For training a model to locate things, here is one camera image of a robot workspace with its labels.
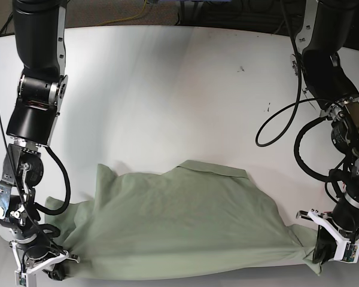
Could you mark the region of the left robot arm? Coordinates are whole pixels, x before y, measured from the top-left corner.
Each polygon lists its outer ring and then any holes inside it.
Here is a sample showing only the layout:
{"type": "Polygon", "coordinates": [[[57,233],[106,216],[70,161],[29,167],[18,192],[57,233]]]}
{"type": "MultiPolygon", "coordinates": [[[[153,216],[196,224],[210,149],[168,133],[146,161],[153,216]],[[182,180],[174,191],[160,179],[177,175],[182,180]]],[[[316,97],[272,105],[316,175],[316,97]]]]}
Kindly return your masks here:
{"type": "Polygon", "coordinates": [[[294,158],[310,177],[324,184],[335,201],[330,212],[298,212],[316,223],[317,241],[312,261],[355,264],[359,258],[359,91],[346,76],[339,50],[345,45],[359,1],[307,1],[303,25],[293,32],[286,3],[280,3],[293,47],[298,91],[307,89],[320,107],[320,116],[304,125],[294,142],[294,158]],[[317,125],[331,123],[330,139],[343,154],[327,175],[311,169],[300,155],[304,135],[317,125]]]}

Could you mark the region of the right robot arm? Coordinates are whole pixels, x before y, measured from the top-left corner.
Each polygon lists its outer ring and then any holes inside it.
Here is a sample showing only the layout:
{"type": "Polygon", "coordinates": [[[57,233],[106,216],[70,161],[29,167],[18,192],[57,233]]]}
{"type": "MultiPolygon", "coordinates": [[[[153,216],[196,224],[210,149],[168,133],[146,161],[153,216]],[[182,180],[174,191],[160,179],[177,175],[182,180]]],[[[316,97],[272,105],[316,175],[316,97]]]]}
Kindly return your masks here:
{"type": "Polygon", "coordinates": [[[65,74],[66,1],[14,1],[12,17],[17,53],[23,63],[17,86],[16,104],[2,137],[5,158],[0,180],[0,225],[12,234],[10,247],[17,264],[17,286],[35,286],[36,274],[53,280],[66,276],[63,263],[79,261],[54,240],[60,230],[41,223],[41,214],[64,213],[71,199],[71,184],[62,162],[55,162],[65,183],[65,199],[56,209],[35,200],[35,188],[41,182],[44,165],[39,148],[49,155],[53,130],[60,115],[68,76],[65,74]]]}

